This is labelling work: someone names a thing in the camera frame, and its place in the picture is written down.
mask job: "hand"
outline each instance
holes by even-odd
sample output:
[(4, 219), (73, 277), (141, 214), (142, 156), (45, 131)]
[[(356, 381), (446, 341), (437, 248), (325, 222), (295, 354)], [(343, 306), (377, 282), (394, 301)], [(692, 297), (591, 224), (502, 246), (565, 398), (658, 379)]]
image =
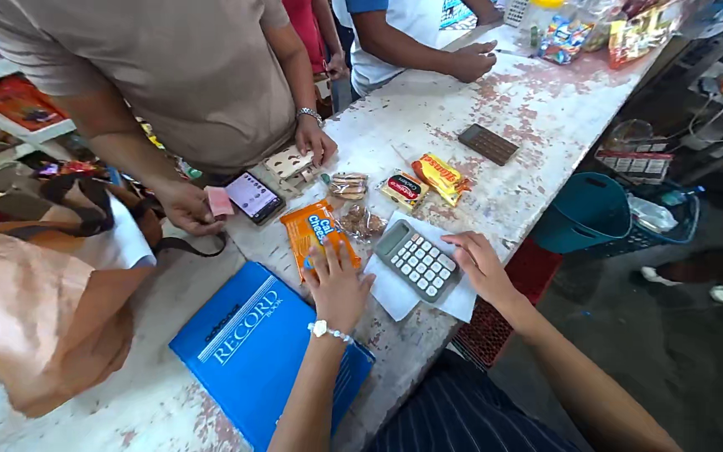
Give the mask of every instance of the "hand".
[(476, 43), (453, 52), (454, 64), (449, 75), (465, 83), (474, 82), (484, 76), (496, 63), (496, 56), (488, 53), (496, 48), (496, 44), (496, 41), (485, 44)]
[(477, 17), (476, 26), (489, 25), (491, 23), (501, 22), (502, 20), (504, 20), (504, 13), (493, 6), (487, 14), (482, 14)]
[(336, 154), (336, 143), (322, 131), (316, 118), (310, 114), (297, 117), (295, 142), (300, 155), (306, 155), (309, 150), (314, 152), (312, 161), (318, 168)]
[(369, 274), (360, 279), (350, 260), (346, 242), (341, 249), (326, 246), (324, 254), (313, 246), (309, 251), (309, 260), (316, 271), (303, 272), (306, 285), (314, 296), (316, 317), (325, 320), (328, 328), (350, 334), (364, 313), (369, 289), (375, 275)]
[(350, 69), (345, 64), (345, 53), (335, 53), (326, 65), (326, 71), (331, 80), (346, 79), (350, 76)]
[(166, 182), (158, 187), (154, 189), (155, 197), (172, 224), (195, 236), (222, 231), (223, 222), (215, 221), (204, 190), (184, 181)]
[(498, 311), (528, 300), (515, 289), (504, 267), (484, 235), (466, 231), (440, 237), (444, 242), (455, 244), (454, 259), (467, 273), (476, 292)]

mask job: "person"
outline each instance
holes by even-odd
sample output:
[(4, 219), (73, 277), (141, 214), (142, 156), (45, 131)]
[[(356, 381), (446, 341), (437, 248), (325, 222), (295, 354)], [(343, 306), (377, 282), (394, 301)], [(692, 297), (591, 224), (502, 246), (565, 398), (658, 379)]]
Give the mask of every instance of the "person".
[[(477, 25), (498, 23), (503, 15), (491, 0), (464, 0)], [(334, 13), (356, 36), (350, 49), (353, 100), (392, 80), (404, 68), (422, 69), (476, 81), (496, 63), (487, 55), (495, 43), (471, 44), (454, 52), (437, 50), (442, 0), (335, 0)]]
[[(443, 236), (479, 295), (504, 315), (529, 346), (563, 408), (597, 450), (681, 451), (657, 422), (604, 371), (534, 309), (512, 283), (485, 236)], [(359, 277), (346, 249), (310, 251), (306, 272), (316, 315), (350, 333), (367, 304), (374, 275)], [(328, 450), (334, 381), (345, 343), (312, 334), (269, 450)], [(445, 351), (396, 415), (377, 433), (372, 451), (576, 450), (526, 416), (473, 364)]]
[(211, 175), (254, 165), (293, 135), (317, 166), (336, 152), (280, 0), (0, 0), (0, 52), (69, 113), (94, 154), (144, 183), (192, 234), (223, 225), (134, 115)]
[[(327, 73), (331, 80), (338, 80), (349, 75), (345, 65), (345, 51), (328, 0), (283, 0), (284, 8), (289, 14), (297, 36), (303, 41), (312, 65), (312, 72)], [(326, 57), (326, 47), (330, 58)]]

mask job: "blue record book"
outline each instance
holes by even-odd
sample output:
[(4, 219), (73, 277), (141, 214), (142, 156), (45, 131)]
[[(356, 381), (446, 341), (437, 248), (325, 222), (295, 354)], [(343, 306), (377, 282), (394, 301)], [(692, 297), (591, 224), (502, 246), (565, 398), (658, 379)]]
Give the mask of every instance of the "blue record book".
[[(247, 262), (169, 347), (255, 450), (266, 450), (306, 352), (306, 326), (315, 318), (275, 274)], [(347, 346), (333, 392), (332, 434), (374, 362), (365, 347)]]

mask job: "gray calculator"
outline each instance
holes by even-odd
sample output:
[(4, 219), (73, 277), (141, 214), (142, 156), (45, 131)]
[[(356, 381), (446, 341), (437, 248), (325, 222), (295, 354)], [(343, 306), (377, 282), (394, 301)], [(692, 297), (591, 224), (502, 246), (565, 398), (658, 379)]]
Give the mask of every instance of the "gray calculator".
[(448, 286), (460, 279), (456, 262), (406, 220), (396, 221), (384, 233), (375, 245), (375, 253), (428, 303), (435, 303)]

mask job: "concrete floor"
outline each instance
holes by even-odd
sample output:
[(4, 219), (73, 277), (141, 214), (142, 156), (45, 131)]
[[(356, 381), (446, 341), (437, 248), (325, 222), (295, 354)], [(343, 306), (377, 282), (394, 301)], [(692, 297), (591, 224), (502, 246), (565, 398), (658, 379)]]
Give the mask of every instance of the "concrete floor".
[[(703, 203), (689, 245), (566, 260), (538, 303), (688, 452), (723, 452), (723, 305), (710, 300), (710, 284), (665, 287), (645, 282), (636, 270), (712, 247), (723, 247), (723, 211)], [(591, 450), (519, 339), (506, 344), (490, 376), (527, 413)]]

